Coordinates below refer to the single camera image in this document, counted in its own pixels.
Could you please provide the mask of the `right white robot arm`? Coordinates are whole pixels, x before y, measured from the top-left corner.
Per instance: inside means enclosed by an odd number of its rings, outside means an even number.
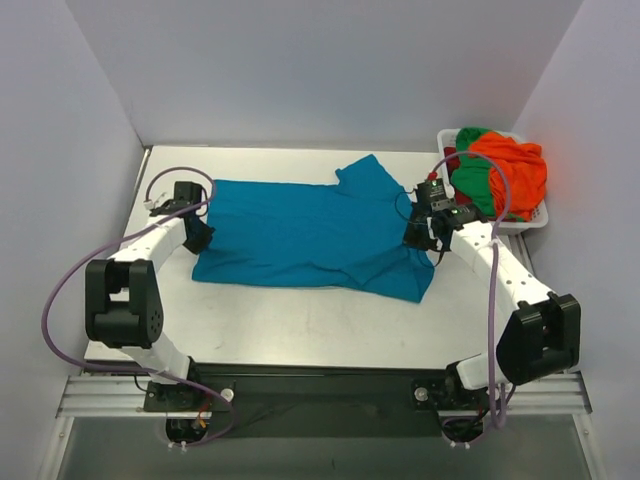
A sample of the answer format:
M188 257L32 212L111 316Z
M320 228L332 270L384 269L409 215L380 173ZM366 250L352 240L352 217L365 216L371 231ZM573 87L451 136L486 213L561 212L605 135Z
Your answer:
M487 351L454 364L443 383L448 404L465 408L479 389L523 385L577 365L581 306L536 279L504 245L493 225L471 205L435 209L415 202L403 241L406 246L463 260L489 283Z

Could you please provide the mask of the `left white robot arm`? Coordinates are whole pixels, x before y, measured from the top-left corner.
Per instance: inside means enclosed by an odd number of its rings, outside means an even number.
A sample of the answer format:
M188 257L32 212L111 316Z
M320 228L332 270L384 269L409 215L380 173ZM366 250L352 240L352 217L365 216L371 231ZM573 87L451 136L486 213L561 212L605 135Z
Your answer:
M163 332L164 310L157 273L175 250L196 255L214 229L197 215L203 201L168 200L149 211L148 222L126 245L85 268L85 330L88 338L127 355L152 378L169 384L166 398L182 412L202 399L194 361Z

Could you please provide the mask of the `blue t shirt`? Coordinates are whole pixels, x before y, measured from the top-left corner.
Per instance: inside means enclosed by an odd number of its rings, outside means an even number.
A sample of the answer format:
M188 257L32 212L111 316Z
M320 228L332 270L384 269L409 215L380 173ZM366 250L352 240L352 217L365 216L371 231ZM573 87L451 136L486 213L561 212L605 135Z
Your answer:
M193 268L201 283L341 287L412 303L435 267L404 245L411 202L374 155L329 185L218 180L215 230Z

